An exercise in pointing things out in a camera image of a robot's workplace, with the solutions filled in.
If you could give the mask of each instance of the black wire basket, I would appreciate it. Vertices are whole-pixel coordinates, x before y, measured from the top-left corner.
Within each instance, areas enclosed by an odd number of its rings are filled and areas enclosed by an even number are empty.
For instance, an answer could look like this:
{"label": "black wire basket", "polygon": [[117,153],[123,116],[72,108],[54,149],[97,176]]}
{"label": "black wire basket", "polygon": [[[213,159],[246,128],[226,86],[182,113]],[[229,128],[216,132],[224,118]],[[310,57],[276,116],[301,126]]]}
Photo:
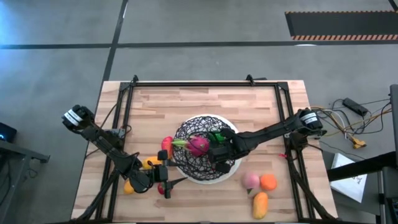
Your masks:
{"label": "black wire basket", "polygon": [[[232,130],[218,118],[200,116],[182,123],[181,127],[177,129],[174,139],[189,141],[192,136],[200,136],[210,142],[210,147],[215,147],[214,141],[211,141],[211,135],[220,132],[223,128]],[[207,154],[197,157],[183,147],[173,146],[173,158],[176,163],[182,165],[179,166],[181,171],[195,180],[215,180],[225,174],[215,171],[215,164],[210,163]],[[235,160],[228,160],[226,163],[232,167]]]}

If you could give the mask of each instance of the red pepper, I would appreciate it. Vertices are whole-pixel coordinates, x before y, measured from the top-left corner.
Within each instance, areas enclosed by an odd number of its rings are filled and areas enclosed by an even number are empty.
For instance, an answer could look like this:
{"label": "red pepper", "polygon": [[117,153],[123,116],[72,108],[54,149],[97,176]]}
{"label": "red pepper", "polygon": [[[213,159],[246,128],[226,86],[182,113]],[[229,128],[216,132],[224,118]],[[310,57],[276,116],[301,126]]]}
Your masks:
{"label": "red pepper", "polygon": [[167,150],[168,159],[171,159],[172,158],[172,154],[173,154],[172,141],[173,141],[173,137],[172,136],[167,136],[162,141],[162,149],[163,150]]}

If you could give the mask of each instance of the white plate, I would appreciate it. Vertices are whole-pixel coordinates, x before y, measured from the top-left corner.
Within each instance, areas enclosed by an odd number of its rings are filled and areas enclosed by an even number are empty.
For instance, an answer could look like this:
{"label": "white plate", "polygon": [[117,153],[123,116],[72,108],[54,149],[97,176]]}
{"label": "white plate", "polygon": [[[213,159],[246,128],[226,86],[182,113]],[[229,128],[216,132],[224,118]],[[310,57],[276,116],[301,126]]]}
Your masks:
{"label": "white plate", "polygon": [[[238,129],[235,127],[235,125],[233,125],[231,122],[229,122],[227,119],[223,118],[222,116],[219,115],[215,115],[215,114],[199,114],[196,116],[191,117],[190,119],[186,120],[189,121],[193,118],[197,118],[197,117],[202,117],[202,116],[211,116],[217,119],[222,120],[222,122],[226,123],[232,130],[235,131],[235,133],[238,133]],[[229,171],[229,173],[222,175],[221,177],[215,179],[215,180],[196,180],[190,176],[188,176],[187,174],[185,174],[184,172],[182,172],[182,170],[180,168],[177,167],[177,170],[184,176],[184,177],[188,177],[188,180],[191,180],[192,182],[198,183],[198,184],[215,184],[221,181],[224,181],[226,179],[228,179],[229,177],[231,177],[236,170],[238,169],[239,165],[241,164],[242,159],[238,159],[235,160],[235,164],[231,167],[231,170]]]}

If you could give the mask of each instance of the black metal stand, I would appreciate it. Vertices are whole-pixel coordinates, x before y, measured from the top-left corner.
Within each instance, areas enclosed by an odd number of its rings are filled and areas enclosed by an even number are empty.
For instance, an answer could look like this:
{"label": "black metal stand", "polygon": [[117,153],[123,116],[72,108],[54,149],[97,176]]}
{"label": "black metal stand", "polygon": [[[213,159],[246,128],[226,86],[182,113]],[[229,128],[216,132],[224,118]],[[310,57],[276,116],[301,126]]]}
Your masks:
{"label": "black metal stand", "polygon": [[[134,76],[134,79],[132,82],[124,82],[120,84],[119,87],[119,95],[118,95],[118,101],[116,103],[116,110],[114,114],[114,120],[113,120],[113,128],[118,127],[118,121],[119,121],[119,114],[120,114],[120,109],[121,109],[121,103],[122,103],[122,98],[124,96],[125,91],[128,89],[128,96],[127,96],[127,102],[126,102],[126,110],[124,112],[124,118],[123,118],[123,125],[122,127],[126,127],[128,124],[129,120],[129,110],[131,106],[131,101],[132,101],[132,93],[134,87],[153,87],[153,86],[161,86],[161,87],[167,87],[167,86],[264,86],[264,87],[272,87],[275,90],[275,97],[276,97],[276,102],[279,110],[279,118],[281,120],[285,119],[284,116],[284,107],[282,104],[282,97],[281,97],[281,92],[283,91],[285,95],[285,100],[287,103],[287,109],[289,112],[289,116],[294,115],[293,112],[293,106],[292,102],[290,99],[290,93],[289,93],[289,86],[287,82],[255,82],[255,79],[253,79],[251,76],[248,76],[247,81],[241,81],[241,82],[139,82],[138,78]],[[294,198],[294,204],[295,204],[295,210],[297,214],[297,220],[298,222],[307,222],[307,223],[350,223],[350,222],[343,222],[339,220],[318,220],[315,219],[315,212],[314,212],[314,205],[316,205],[317,210],[324,210],[322,205],[318,202],[318,200],[313,196],[311,193],[309,186],[308,186],[308,179],[307,179],[307,173],[305,170],[305,164],[304,164],[304,159],[302,153],[300,151],[297,153],[297,162],[298,166],[300,168],[299,172],[296,170],[294,163],[292,162],[293,157],[292,157],[292,151],[288,147],[288,141],[289,137],[284,136],[284,142],[285,142],[285,151],[287,155],[287,160],[288,160],[288,167],[289,167],[289,173],[290,173],[290,181],[292,183],[292,192],[293,192],[293,198]],[[105,162],[105,168],[104,168],[104,174],[103,174],[103,182],[101,184],[101,191],[99,195],[95,198],[95,201],[91,204],[94,207],[97,206],[96,209],[96,215],[94,220],[90,220],[90,222],[112,222],[113,220],[113,213],[114,213],[114,206],[116,203],[116,194],[117,194],[117,189],[118,189],[118,178],[115,177],[114,175],[111,175],[109,177],[109,169],[110,169],[110,163],[111,160],[107,159]],[[112,183],[112,191],[111,191],[111,200],[109,201],[109,207],[108,207],[108,214],[106,218],[102,218],[102,209],[103,209],[103,196],[104,193],[106,193],[107,189]],[[299,195],[299,188],[298,185],[303,189],[304,191],[304,196],[306,199],[307,203],[307,208],[308,208],[308,216],[309,218],[303,217],[303,210],[301,206],[301,201],[300,201],[300,195]],[[91,212],[85,214],[84,218],[89,218],[91,216]],[[328,215],[324,215],[323,218],[332,218]],[[72,220],[73,223],[81,223],[79,220]]]}

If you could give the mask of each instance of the gray concrete floor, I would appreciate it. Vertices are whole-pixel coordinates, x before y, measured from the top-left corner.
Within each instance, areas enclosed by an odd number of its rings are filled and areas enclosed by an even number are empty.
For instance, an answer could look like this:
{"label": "gray concrete floor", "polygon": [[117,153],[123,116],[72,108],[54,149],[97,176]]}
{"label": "gray concrete floor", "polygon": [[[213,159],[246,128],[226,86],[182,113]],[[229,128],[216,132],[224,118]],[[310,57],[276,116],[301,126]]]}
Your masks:
{"label": "gray concrete floor", "polygon": [[[0,44],[110,43],[121,0],[0,0]],[[290,40],[284,11],[390,10],[387,0],[130,0],[120,42]],[[108,49],[0,50],[0,122],[18,129],[16,143],[51,154],[26,180],[17,223],[62,222],[72,212],[87,143],[61,115],[74,104],[95,110]],[[398,45],[118,49],[110,80],[305,80],[312,105],[337,98],[387,98],[398,83]],[[367,105],[373,111],[383,103]],[[361,157],[394,150],[391,115],[384,131],[361,136],[354,151],[342,136],[324,141]],[[378,129],[375,121],[368,130]],[[327,151],[332,149],[323,146]],[[338,205],[344,220],[374,217]]]}

